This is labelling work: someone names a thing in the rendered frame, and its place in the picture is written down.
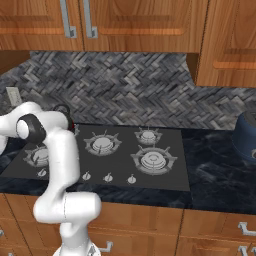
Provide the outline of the dark red round object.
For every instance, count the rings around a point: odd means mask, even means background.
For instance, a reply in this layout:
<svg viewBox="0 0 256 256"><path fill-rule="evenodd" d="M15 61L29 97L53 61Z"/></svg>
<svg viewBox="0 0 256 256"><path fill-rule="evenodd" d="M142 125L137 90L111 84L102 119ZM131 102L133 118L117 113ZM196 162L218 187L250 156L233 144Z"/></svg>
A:
<svg viewBox="0 0 256 256"><path fill-rule="evenodd" d="M71 132L75 132L75 125L70 117L70 108L66 104L58 104L53 108L53 110L63 113L68 120L68 130Z"/></svg>

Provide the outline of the dark blue pot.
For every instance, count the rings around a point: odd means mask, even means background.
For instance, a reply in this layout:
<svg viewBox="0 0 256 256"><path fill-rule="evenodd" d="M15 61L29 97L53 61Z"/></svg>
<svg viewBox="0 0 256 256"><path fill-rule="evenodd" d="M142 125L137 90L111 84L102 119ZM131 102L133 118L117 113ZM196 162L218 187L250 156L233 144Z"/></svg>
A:
<svg viewBox="0 0 256 256"><path fill-rule="evenodd" d="M245 111L238 117L232 143L242 158L256 162L256 111Z"/></svg>

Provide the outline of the tall wooden cabinet door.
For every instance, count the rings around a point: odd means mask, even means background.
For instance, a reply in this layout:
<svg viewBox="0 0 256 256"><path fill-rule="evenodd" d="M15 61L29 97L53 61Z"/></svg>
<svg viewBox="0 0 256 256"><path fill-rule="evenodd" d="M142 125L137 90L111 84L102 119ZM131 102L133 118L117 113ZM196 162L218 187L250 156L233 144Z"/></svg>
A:
<svg viewBox="0 0 256 256"><path fill-rule="evenodd" d="M197 86L256 88L256 0L210 0Z"/></svg>

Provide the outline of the wooden wall cabinet door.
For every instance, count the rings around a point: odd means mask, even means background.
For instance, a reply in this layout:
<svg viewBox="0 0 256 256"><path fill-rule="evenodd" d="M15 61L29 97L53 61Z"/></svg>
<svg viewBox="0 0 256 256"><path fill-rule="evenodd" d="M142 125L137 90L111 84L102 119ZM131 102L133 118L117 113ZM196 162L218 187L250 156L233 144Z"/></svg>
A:
<svg viewBox="0 0 256 256"><path fill-rule="evenodd" d="M66 0L76 38L65 36L60 0L0 0L0 50L83 51L78 0Z"/></svg>
<svg viewBox="0 0 256 256"><path fill-rule="evenodd" d="M84 47L99 52L200 51L209 0L90 0L98 38L86 36L79 0Z"/></svg>

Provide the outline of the wooden drawer front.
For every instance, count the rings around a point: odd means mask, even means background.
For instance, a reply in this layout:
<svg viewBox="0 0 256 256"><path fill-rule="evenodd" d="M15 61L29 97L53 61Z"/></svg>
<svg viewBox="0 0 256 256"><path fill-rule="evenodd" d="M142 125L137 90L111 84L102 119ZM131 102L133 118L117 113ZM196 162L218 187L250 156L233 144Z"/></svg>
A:
<svg viewBox="0 0 256 256"><path fill-rule="evenodd" d="M242 234L238 227L246 222L250 231L256 231L256 215L185 210L181 235L186 237L256 242L256 236Z"/></svg>
<svg viewBox="0 0 256 256"><path fill-rule="evenodd" d="M181 217L181 209L103 203L95 223L100 227L177 235Z"/></svg>
<svg viewBox="0 0 256 256"><path fill-rule="evenodd" d="M254 256L251 248L256 243L180 237L176 256L242 256L239 246L247 246L248 256Z"/></svg>
<svg viewBox="0 0 256 256"><path fill-rule="evenodd" d="M99 248L112 242L110 252L102 256L174 256L177 237L153 233L91 229L89 236Z"/></svg>
<svg viewBox="0 0 256 256"><path fill-rule="evenodd" d="M38 199L37 196L6 194L6 198L24 234L33 231L36 233L51 231L51 225L38 223L33 215L33 206Z"/></svg>

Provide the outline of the dark grey gas hob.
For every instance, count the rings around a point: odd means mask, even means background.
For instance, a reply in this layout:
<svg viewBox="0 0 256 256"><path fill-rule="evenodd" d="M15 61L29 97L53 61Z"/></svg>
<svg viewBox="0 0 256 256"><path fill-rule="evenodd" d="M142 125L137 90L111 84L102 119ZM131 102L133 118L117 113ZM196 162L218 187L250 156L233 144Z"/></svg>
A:
<svg viewBox="0 0 256 256"><path fill-rule="evenodd" d="M175 129L80 125L75 135L79 152L79 182L187 191L188 174L182 134ZM44 177L37 173L45 168ZM82 176L89 171L87 181ZM110 173L109 183L103 178ZM136 183L127 179L134 175ZM4 177L49 179L48 149L26 145L2 172Z"/></svg>

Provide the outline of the white wall socket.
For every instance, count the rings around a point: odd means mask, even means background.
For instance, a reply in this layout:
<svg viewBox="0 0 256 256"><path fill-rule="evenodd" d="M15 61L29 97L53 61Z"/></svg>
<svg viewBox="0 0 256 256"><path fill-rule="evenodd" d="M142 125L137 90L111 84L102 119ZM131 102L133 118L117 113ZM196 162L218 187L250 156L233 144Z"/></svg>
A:
<svg viewBox="0 0 256 256"><path fill-rule="evenodd" d="M11 105L13 107L19 106L22 103L19 89L17 87L7 87L6 90Z"/></svg>

